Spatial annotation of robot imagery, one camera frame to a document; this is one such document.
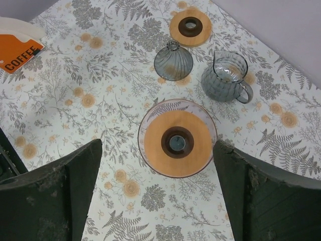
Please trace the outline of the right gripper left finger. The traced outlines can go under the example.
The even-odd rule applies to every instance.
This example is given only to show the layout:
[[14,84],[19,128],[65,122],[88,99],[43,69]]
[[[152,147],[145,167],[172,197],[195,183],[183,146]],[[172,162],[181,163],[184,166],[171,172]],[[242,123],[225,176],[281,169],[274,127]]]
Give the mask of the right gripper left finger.
[[1,240],[81,240],[102,157],[94,139],[1,181]]

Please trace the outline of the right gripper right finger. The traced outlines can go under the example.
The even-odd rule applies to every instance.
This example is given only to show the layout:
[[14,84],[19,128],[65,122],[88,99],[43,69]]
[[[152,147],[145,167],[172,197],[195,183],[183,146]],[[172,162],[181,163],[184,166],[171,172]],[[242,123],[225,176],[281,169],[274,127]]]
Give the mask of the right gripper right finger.
[[235,240],[320,240],[320,181],[224,141],[213,158]]

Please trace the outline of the wooden ring dripper holder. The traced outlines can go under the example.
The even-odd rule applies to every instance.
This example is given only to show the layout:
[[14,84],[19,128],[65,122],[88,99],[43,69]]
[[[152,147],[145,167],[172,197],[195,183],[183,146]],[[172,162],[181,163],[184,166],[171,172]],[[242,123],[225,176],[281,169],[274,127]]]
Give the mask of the wooden ring dripper holder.
[[184,178],[202,171],[212,158],[211,134],[195,114],[172,110],[147,127],[144,150],[148,164],[158,173]]

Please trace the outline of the orange coffee filter box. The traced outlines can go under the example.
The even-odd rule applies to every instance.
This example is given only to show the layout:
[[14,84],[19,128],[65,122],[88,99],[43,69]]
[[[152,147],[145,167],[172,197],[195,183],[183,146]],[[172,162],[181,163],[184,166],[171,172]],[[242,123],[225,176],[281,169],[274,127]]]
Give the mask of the orange coffee filter box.
[[45,47],[45,30],[22,20],[1,17],[1,69],[12,74]]

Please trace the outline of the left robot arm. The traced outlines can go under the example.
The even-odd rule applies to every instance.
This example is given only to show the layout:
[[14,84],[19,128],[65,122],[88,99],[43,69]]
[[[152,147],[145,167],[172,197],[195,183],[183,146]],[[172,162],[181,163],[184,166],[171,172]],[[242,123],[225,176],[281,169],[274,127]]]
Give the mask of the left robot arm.
[[0,129],[1,145],[1,181],[27,173],[28,170],[11,145],[2,129]]

